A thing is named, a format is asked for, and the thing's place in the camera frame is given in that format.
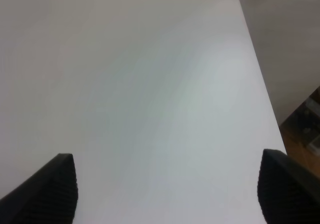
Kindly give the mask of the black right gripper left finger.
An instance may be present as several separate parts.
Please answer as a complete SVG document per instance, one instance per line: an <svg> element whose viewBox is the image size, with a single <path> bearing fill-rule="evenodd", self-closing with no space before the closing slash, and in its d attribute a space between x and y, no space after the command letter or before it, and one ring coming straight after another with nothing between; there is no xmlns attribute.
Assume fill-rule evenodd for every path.
<svg viewBox="0 0 320 224"><path fill-rule="evenodd" d="M60 153L1 198L1 223L73 223L78 184L73 155Z"/></svg>

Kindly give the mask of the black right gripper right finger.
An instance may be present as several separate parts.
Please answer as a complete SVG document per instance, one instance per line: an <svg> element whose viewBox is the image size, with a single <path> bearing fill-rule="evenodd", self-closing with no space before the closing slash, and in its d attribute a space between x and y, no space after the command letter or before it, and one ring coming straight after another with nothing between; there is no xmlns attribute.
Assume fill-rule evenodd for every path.
<svg viewBox="0 0 320 224"><path fill-rule="evenodd" d="M320 179L283 152L263 150L257 183L266 223L320 222Z"/></svg>

